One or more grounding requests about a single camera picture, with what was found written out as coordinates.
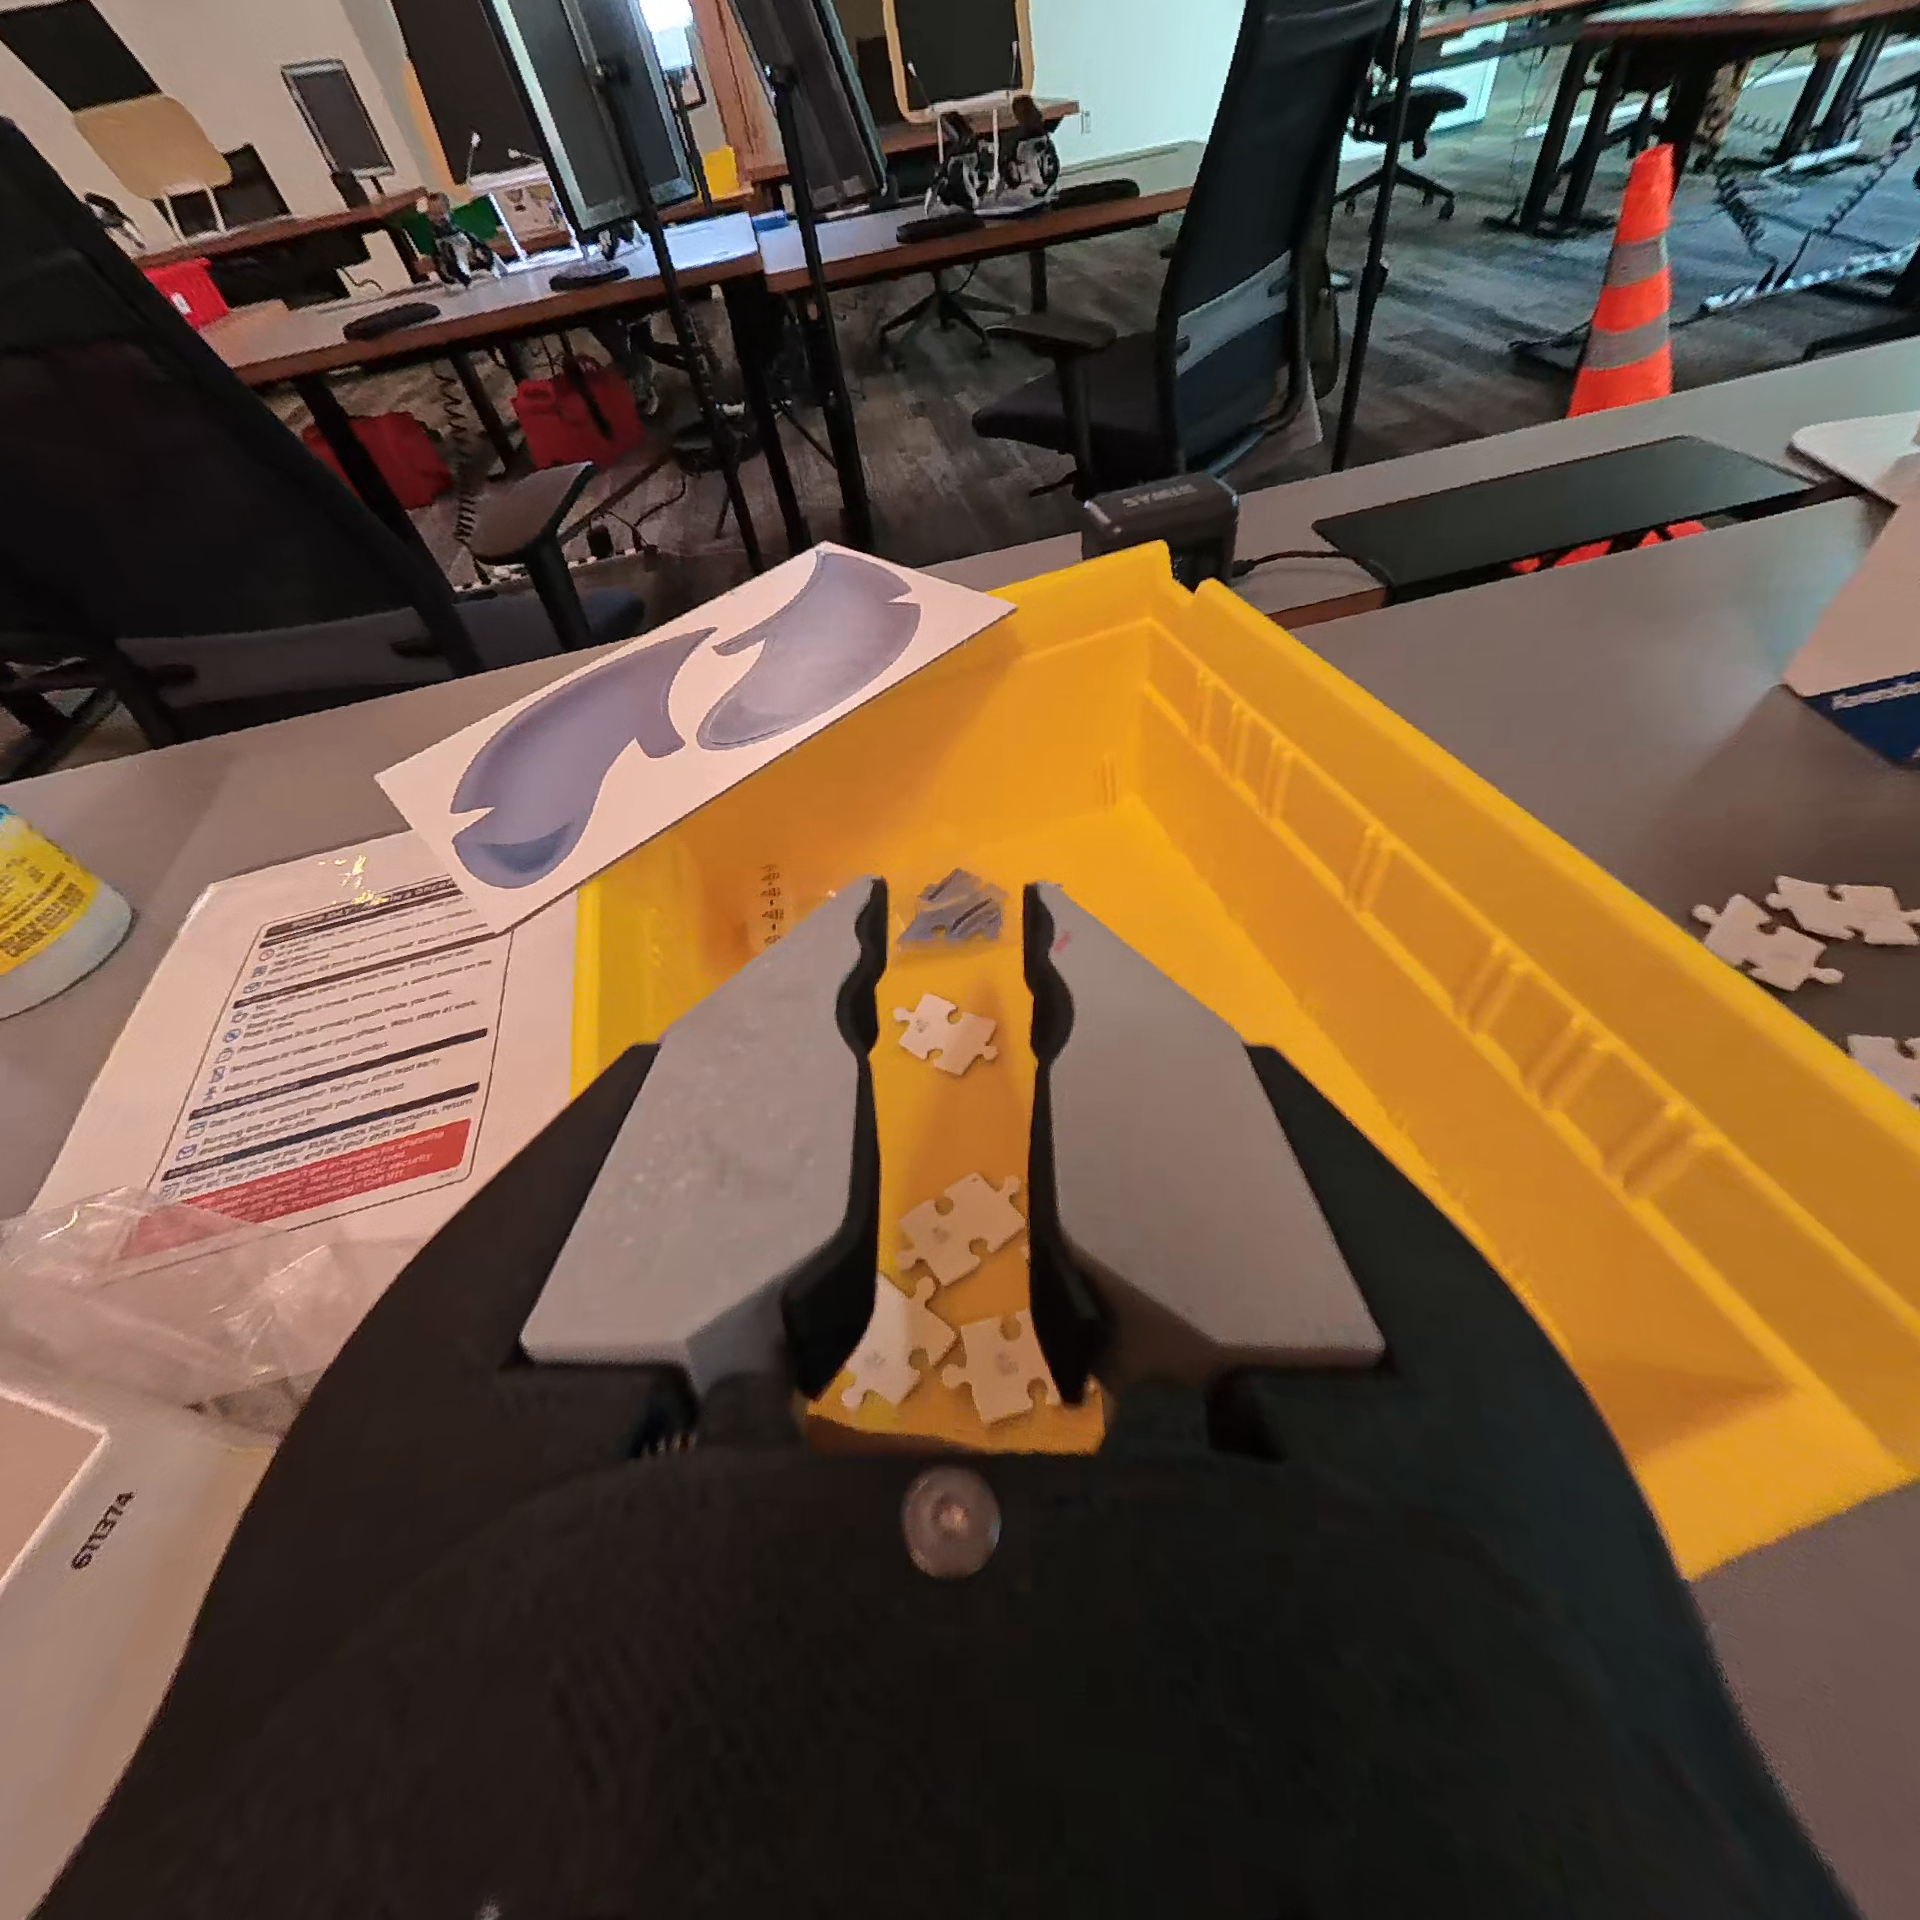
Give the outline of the wipes canister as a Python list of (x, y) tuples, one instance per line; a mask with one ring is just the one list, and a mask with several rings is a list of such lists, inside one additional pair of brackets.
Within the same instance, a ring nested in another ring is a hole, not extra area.
[(17, 809), (0, 809), (0, 1017), (90, 979), (131, 932), (131, 905)]

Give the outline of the yellow plastic bin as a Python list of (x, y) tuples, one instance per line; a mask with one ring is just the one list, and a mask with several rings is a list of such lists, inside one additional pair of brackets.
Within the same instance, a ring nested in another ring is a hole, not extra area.
[[(1149, 552), (1013, 616), (577, 894), (572, 1087), (848, 881), (891, 932), (967, 868), (997, 944), (891, 947), (874, 1053), (901, 1217), (1027, 1172), (1020, 889), (1059, 883), (1284, 1053), (1491, 1259), (1703, 1574), (1915, 1482), (1915, 1109), (1269, 616)], [(923, 993), (997, 1020), (944, 1077)]]

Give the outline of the white card with blue ears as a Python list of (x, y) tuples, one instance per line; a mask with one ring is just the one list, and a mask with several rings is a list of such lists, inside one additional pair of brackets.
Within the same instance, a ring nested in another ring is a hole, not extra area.
[(377, 785), (505, 932), (1013, 613), (1013, 595), (818, 545)]

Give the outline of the white cardboard box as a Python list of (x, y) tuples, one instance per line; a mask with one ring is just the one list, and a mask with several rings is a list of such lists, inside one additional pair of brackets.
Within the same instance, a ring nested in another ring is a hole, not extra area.
[(271, 1439), (104, 1385), (3, 1371), (3, 1731), (142, 1731)]

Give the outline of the colourful puzzle box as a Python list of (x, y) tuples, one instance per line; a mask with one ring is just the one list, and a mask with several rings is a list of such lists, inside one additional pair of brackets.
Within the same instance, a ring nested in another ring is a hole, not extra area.
[(1920, 765), (1920, 503), (1899, 503), (1781, 682), (1872, 755)]

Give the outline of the black mesh office chair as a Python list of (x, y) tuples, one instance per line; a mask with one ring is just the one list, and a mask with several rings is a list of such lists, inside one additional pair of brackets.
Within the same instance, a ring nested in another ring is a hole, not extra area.
[(984, 405), (974, 433), (1066, 454), (1080, 501), (1221, 477), (1290, 429), (1316, 434), (1342, 142), (1395, 17), (1383, 0), (1246, 4), (1153, 328), (999, 325), (1049, 373)]
[(0, 126), (3, 779), (122, 708), (152, 746), (629, 641), (646, 599), (579, 593), (560, 525), (588, 468), (479, 518), (534, 593), (458, 593), (417, 532), (325, 468)]

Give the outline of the orange traffic cone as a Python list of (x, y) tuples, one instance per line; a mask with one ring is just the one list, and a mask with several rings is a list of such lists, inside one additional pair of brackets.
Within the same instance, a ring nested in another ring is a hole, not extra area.
[(1633, 159), (1593, 325), (1571, 373), (1567, 420), (1671, 397), (1671, 192), (1671, 142)]

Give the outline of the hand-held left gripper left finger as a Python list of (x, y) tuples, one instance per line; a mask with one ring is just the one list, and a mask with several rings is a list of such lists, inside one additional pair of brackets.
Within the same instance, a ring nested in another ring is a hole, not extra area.
[(820, 1397), (877, 1306), (877, 983), (888, 883), (852, 881), (652, 1048), (519, 1326), (535, 1362), (661, 1362), (698, 1397)]

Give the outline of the yellow and black wall panel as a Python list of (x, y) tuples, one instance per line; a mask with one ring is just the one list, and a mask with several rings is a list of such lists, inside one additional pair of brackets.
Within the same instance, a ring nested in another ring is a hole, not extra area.
[(205, 125), (157, 83), (93, 0), (3, 4), (0, 44), (142, 201), (234, 184), (234, 163)]

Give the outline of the black power bank with screen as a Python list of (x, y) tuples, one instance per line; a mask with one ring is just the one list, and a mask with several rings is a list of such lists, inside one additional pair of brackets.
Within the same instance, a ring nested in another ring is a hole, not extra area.
[(1200, 589), (1229, 585), (1240, 540), (1240, 497), (1214, 470), (1159, 477), (1098, 490), (1080, 507), (1080, 559), (1164, 545), (1171, 580)]

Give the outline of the blue-grey puzzle piece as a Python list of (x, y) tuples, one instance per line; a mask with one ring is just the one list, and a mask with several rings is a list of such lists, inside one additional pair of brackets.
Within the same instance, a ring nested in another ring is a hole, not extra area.
[(1009, 890), (997, 881), (975, 875), (974, 868), (953, 868), (922, 889), (896, 944), (906, 951), (997, 944), (1006, 935), (1006, 912)]

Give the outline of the clear plastic bag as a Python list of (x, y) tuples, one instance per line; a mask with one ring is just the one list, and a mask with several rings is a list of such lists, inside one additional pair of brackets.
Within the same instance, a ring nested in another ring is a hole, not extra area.
[(280, 1442), (425, 1237), (246, 1223), (148, 1188), (0, 1228), (3, 1352)]

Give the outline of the grey framed light panel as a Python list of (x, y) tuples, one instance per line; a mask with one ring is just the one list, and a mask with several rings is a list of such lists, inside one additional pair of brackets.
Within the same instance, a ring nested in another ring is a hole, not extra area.
[(484, 12), (577, 236), (701, 205), (646, 4), (487, 0)]
[(735, 0), (734, 17), (773, 103), (796, 201), (812, 210), (885, 201), (888, 156), (835, 7), (829, 0)]

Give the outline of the black flat pad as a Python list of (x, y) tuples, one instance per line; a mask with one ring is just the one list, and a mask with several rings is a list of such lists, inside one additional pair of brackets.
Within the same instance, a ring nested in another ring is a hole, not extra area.
[(1580, 461), (1324, 515), (1312, 536), (1407, 602), (1633, 552), (1683, 527), (1745, 525), (1808, 503), (1803, 470), (1663, 434)]

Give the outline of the white display stand base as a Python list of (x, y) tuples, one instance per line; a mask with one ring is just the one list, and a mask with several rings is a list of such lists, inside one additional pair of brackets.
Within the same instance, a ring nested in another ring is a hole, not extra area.
[(1920, 497), (1920, 413), (1817, 420), (1790, 434), (1790, 451), (1890, 507)]

